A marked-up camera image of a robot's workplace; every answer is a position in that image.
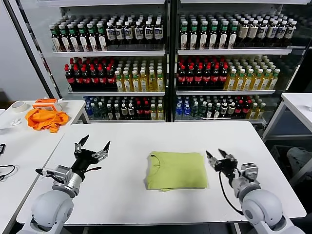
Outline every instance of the folded shirt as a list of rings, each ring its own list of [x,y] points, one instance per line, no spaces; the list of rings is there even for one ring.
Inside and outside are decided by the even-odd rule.
[[[204,157],[199,153],[151,152],[148,189],[168,191],[182,188],[206,188]]]

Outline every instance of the table leg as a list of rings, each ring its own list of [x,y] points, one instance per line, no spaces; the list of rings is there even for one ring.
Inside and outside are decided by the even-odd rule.
[[[264,133],[262,135],[263,142],[266,142],[267,136],[274,129],[274,127],[276,126],[277,122],[281,118],[282,114],[284,114],[285,110],[286,110],[286,105],[284,103],[284,100],[282,100],[282,102],[279,104],[279,107],[277,108],[275,114],[273,115],[273,117],[272,117],[268,127],[266,128],[266,130],[264,131]]]

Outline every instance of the bottle label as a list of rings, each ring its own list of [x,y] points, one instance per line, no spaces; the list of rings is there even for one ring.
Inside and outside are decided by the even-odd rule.
[[[72,84],[75,83],[75,78],[71,77],[67,79],[68,83]]]
[[[132,28],[124,28],[123,31],[124,31],[124,33],[125,33],[125,38],[126,38],[127,40],[133,39]]]
[[[142,92],[146,92],[147,91],[146,82],[145,81],[141,81],[141,88],[142,88]]]
[[[248,29],[249,29],[248,26],[247,27],[240,26],[238,36],[240,38],[245,38],[247,36]]]
[[[222,34],[220,37],[219,49],[224,49],[225,41],[226,41],[226,34]]]
[[[207,35],[206,34],[203,34],[203,35],[200,36],[199,48],[201,50],[205,49],[205,47],[206,47],[206,40],[207,40]]]
[[[121,81],[116,81],[116,85],[117,85],[117,88],[118,88],[118,92],[123,92]]]
[[[242,89],[242,84],[243,84],[243,79],[239,79],[237,82],[236,90],[241,90]]]
[[[285,33],[286,33],[286,27],[278,27],[277,33],[276,33],[276,38],[283,38]]]
[[[116,116],[116,119],[117,119],[117,120],[120,120],[120,113],[118,113],[118,112],[115,113],[115,116]]]
[[[70,52],[70,45],[69,45],[69,41],[67,38],[62,38],[63,44],[65,46],[65,49],[67,52]]]
[[[105,40],[105,37],[100,36],[100,37],[98,37],[98,40],[99,40],[99,43],[101,45],[102,51],[105,51],[106,50],[106,40]]]
[[[60,44],[59,44],[59,40],[57,38],[52,38],[52,42],[55,46],[55,49],[57,52],[61,52],[61,47],[60,47]]]
[[[292,38],[294,31],[295,31],[295,28],[288,27],[286,30],[284,38],[287,38],[287,39]]]
[[[107,32],[107,38],[108,40],[116,40],[116,33],[115,33],[115,28],[113,29],[106,29]]]
[[[263,39],[267,34],[268,27],[259,27],[256,37]]]
[[[276,82],[277,82],[277,79],[272,80],[268,90],[273,90]]]
[[[108,113],[109,120],[114,120],[113,113]]]
[[[137,81],[137,80],[134,80],[134,81],[133,81],[133,88],[134,88],[134,91],[135,91],[135,92],[139,92],[139,89],[138,89],[138,81]]]
[[[91,79],[89,77],[83,78],[83,83],[89,84],[91,83]]]
[[[196,40],[197,40],[197,35],[193,34],[191,35],[191,44],[190,44],[190,50],[194,50],[196,47]]]
[[[85,37],[80,37],[81,45],[83,48],[83,51],[88,51],[88,44]]]
[[[251,82],[251,80],[250,80],[250,79],[247,79],[247,80],[245,81],[245,84],[244,84],[243,90],[249,90],[249,85],[250,85],[250,82]]]
[[[236,40],[236,34],[232,34],[229,39],[228,49],[233,49]]]
[[[135,28],[135,33],[136,33],[136,39],[144,38],[143,28]]]
[[[154,38],[154,29],[153,28],[145,28],[145,38],[147,40]]]
[[[234,81],[234,79],[229,80],[228,90],[233,90]]]
[[[252,90],[258,90],[258,86],[259,86],[260,81],[261,81],[260,79],[256,79],[254,81]]]
[[[209,40],[209,49],[212,50],[215,47],[216,34],[212,34]]]
[[[125,90],[126,90],[126,92],[130,92],[130,82],[125,81],[124,84],[125,84]]]
[[[187,43],[187,35],[183,34],[181,35],[181,50],[186,49],[186,43]]]
[[[92,50],[96,51],[97,50],[96,38],[95,37],[89,37],[89,40],[90,40],[90,44],[91,44]]]
[[[155,30],[155,39],[162,39],[162,27],[160,28],[154,28]]]
[[[70,41],[72,42],[74,50],[77,52],[79,51],[79,46],[76,38],[71,37]]]
[[[268,85],[268,82],[269,82],[268,79],[264,79],[263,82],[262,82],[262,85],[261,85],[261,87],[260,87],[260,90],[265,90],[265,88],[266,88],[267,85]]]
[[[151,120],[156,120],[156,113],[155,112],[151,112]]]
[[[201,82],[202,77],[195,77],[196,82]]]

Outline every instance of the white table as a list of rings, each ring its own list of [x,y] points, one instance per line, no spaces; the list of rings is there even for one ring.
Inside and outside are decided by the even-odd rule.
[[[208,150],[222,158],[218,148],[233,154],[242,163],[259,166],[258,180],[262,188],[276,194],[287,216],[303,217],[306,212],[270,152],[247,121],[191,123],[134,123],[72,125],[53,152],[47,168],[71,166],[74,142],[90,134],[84,148],[100,150],[111,140],[109,156],[99,165],[102,169],[88,172],[79,195],[73,200],[74,210],[66,225],[157,225],[206,222],[240,222],[223,197],[218,174],[208,164],[208,189],[185,189],[168,192],[146,190],[151,151],[199,152]],[[223,183],[230,201],[238,208],[225,176]],[[52,179],[38,180],[17,216],[24,223],[36,197],[51,190]]]
[[[279,119],[284,114],[286,108],[288,108],[311,132],[312,132],[312,111],[310,111],[309,105],[311,103],[311,93],[282,93],[283,98],[281,104],[277,108],[274,116],[272,117],[267,129],[265,130],[262,138],[266,142],[270,137],[271,132],[278,123]],[[291,135],[291,137],[308,137],[311,135]],[[295,174],[289,181],[291,185],[295,185],[300,178],[302,178],[307,172],[312,170],[312,159],[306,165],[301,168],[297,174]]]
[[[0,115],[0,144],[6,144],[4,154],[0,156],[0,165],[12,164],[18,168],[12,176],[0,182],[0,233],[8,233],[12,228],[18,211],[35,184],[35,169],[46,164],[66,128],[76,123],[85,112],[84,101],[60,101],[63,111],[70,117],[68,123],[60,126],[57,133],[36,131],[27,125],[25,119],[34,101],[25,102],[29,104],[26,111],[15,113],[10,107]],[[11,121],[16,118],[21,118],[22,123],[11,126]],[[0,173],[2,175],[10,170],[1,168]]]

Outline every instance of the black cable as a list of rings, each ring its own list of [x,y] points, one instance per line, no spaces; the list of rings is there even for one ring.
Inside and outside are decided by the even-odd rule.
[[[13,169],[7,173],[7,174],[4,174],[4,175],[0,175],[0,181],[2,181],[6,176],[8,176],[9,174],[11,174],[14,170],[15,170],[15,166],[14,165],[6,165],[6,166],[0,166],[0,167],[13,167]]]
[[[219,171],[219,180],[220,180],[220,185],[221,185],[221,189],[222,189],[222,192],[223,192],[223,195],[226,199],[226,201],[228,202],[228,204],[237,212],[239,213],[240,215],[244,215],[242,211],[236,209],[234,207],[234,205],[228,200],[228,198],[226,197],[226,194],[225,194],[225,191],[224,191],[224,188],[223,188],[223,184],[222,184],[222,180],[221,180],[221,171]]]

